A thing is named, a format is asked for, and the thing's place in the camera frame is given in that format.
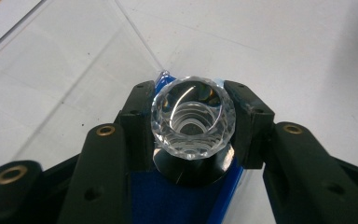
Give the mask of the crystal-handled black stamp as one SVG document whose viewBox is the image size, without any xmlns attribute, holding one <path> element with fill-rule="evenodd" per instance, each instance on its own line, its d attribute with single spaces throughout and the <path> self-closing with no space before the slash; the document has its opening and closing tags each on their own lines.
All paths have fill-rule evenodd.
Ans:
<svg viewBox="0 0 358 224">
<path fill-rule="evenodd" d="M 176 185 L 212 184 L 233 161 L 235 126 L 235 106 L 222 86 L 208 78 L 176 79 L 160 89 L 151 106 L 153 162 Z"/>
</svg>

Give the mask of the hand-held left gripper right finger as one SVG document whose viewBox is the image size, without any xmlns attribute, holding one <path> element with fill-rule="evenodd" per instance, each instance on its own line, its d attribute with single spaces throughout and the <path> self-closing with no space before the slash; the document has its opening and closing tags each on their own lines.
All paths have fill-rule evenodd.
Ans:
<svg viewBox="0 0 358 224">
<path fill-rule="evenodd" d="M 231 137 L 244 169 L 263 169 L 277 224 L 358 224 L 358 166 L 335 158 L 304 126 L 274 121 L 248 87 L 226 80 L 236 112 Z"/>
</svg>

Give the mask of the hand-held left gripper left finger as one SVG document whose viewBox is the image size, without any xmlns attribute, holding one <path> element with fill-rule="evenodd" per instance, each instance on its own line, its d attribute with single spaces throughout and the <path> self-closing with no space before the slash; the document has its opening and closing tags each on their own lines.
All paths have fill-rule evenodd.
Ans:
<svg viewBox="0 0 358 224">
<path fill-rule="evenodd" d="M 131 224 L 131 172 L 152 166 L 154 95 L 154 82 L 135 85 L 115 121 L 88 132 L 57 224 Z"/>
</svg>

